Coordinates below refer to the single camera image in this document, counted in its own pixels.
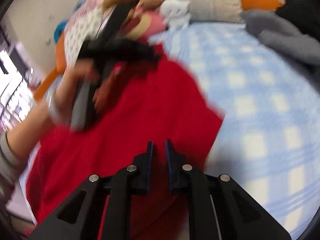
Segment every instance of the bed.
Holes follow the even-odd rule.
[[[197,23],[158,41],[225,111],[206,173],[232,176],[297,239],[320,205],[319,94],[244,25]]]

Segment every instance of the sleeve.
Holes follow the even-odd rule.
[[[26,168],[28,159],[21,160],[11,152],[7,136],[0,133],[0,206],[5,206],[14,191],[15,182]]]

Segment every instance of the bracelet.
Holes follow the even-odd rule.
[[[56,102],[54,100],[54,95],[56,93],[55,89],[49,89],[47,96],[47,105],[49,116],[55,124],[69,125],[71,118],[69,116],[64,117],[59,109],[57,108]]]

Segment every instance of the red cloth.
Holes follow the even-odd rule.
[[[164,142],[172,139],[188,163],[203,169],[222,119],[206,106],[198,88],[176,62],[163,55],[127,65],[117,78],[103,118],[73,133],[57,127],[42,141],[27,182],[27,199],[38,221],[91,174],[115,174],[153,141],[151,192],[132,198],[132,239],[173,239],[185,219],[183,197],[169,194]]]

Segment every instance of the blue checkered blanket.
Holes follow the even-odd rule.
[[[319,95],[244,25],[193,24],[150,41],[225,110],[206,172],[229,174],[296,239],[320,205]]]

